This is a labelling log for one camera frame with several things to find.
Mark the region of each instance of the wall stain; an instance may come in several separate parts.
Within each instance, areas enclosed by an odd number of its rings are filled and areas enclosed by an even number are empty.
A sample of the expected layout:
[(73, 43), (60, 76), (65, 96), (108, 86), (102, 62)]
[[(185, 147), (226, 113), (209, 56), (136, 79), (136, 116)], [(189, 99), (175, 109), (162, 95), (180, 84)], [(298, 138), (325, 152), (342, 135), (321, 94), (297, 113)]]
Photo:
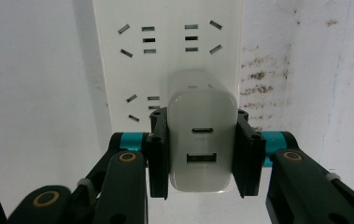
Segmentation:
[(268, 104), (263, 104), (263, 103), (247, 103), (245, 105), (243, 105), (242, 107), (244, 108), (249, 108), (249, 109), (262, 109), (264, 108), (265, 106), (276, 106), (276, 103), (273, 103), (273, 102), (270, 102)]
[(288, 59), (288, 56), (284, 57), (284, 65), (290, 65), (290, 60)]
[(241, 67), (252, 68), (252, 67), (261, 67), (265, 65), (276, 66), (276, 59), (270, 57), (269, 55), (266, 55), (264, 57), (257, 57), (253, 61), (241, 64)]
[(263, 119), (263, 116), (260, 115), (260, 116), (258, 116), (258, 117), (249, 117), (248, 120), (258, 120), (258, 119)]
[(274, 88), (272, 86), (266, 87), (266, 86), (261, 85), (257, 89), (258, 89), (258, 92), (260, 92), (260, 93), (267, 93), (269, 91), (272, 91)]
[(288, 75), (290, 74), (290, 71), (288, 70), (288, 69), (286, 69), (284, 72), (283, 72), (283, 74), (282, 74), (282, 76), (285, 78), (285, 79), (288, 79)]
[(259, 45), (257, 45), (256, 47), (253, 47), (253, 48), (243, 47), (243, 51), (249, 51), (249, 52), (255, 51), (257, 49), (259, 49)]
[(245, 89), (244, 92), (240, 92), (240, 95), (251, 95), (252, 93), (259, 92), (259, 93), (267, 93), (272, 91), (274, 88), (273, 86), (264, 86), (264, 85), (256, 85), (254, 88)]
[(339, 23), (338, 20), (328, 20), (328, 21), (325, 22), (325, 24), (326, 24), (328, 27), (330, 27), (330, 26), (332, 26), (332, 25), (336, 25), (337, 23)]
[(262, 78), (264, 78), (266, 76), (266, 74), (264, 72), (259, 72), (259, 73), (255, 73), (249, 76), (249, 78), (254, 78), (257, 80), (262, 80)]

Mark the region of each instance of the white wall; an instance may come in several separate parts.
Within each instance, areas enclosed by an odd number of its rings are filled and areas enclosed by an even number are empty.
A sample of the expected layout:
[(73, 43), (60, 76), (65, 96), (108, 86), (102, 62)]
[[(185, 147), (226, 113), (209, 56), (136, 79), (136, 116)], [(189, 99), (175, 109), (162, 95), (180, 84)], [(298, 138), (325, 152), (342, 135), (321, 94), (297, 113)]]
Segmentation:
[(0, 201), (73, 189), (107, 149), (106, 88), (90, 1), (0, 1)]
[[(106, 148), (92, 16), (83, 0), (0, 1), (0, 199), (8, 214), (33, 189), (73, 188)], [(240, 105), (251, 124), (291, 131), (354, 188), (354, 1), (247, 0), (243, 29)], [(259, 72), (263, 79), (251, 78)], [(269, 176), (264, 170), (256, 198), (233, 190), (149, 200), (150, 223), (269, 223)]]

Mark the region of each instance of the electrical outlet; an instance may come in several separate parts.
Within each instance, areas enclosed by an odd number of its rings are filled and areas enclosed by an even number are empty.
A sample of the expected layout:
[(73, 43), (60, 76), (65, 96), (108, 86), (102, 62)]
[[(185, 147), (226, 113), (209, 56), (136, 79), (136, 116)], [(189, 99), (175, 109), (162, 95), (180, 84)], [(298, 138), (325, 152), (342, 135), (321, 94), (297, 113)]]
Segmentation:
[(238, 98), (242, 0), (94, 3), (114, 132), (149, 132), (184, 70), (210, 72)]

